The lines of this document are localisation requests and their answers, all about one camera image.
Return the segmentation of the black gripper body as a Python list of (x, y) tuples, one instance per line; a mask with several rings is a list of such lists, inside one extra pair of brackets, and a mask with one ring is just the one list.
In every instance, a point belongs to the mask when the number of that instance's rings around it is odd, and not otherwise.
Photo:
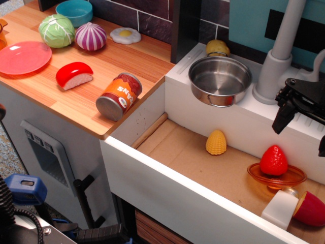
[(277, 105), (291, 100), (301, 113), (324, 124), (324, 80), (311, 82), (288, 78), (285, 87), (276, 95)]

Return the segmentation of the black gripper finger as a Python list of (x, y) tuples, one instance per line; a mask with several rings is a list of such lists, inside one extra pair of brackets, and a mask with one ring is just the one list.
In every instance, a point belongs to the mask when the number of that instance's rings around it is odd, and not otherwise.
[(318, 156), (325, 157), (325, 136), (320, 140), (319, 148), (318, 148)]
[(280, 134), (283, 129), (294, 119), (297, 113), (296, 106), (291, 100), (279, 104), (272, 128), (276, 134)]

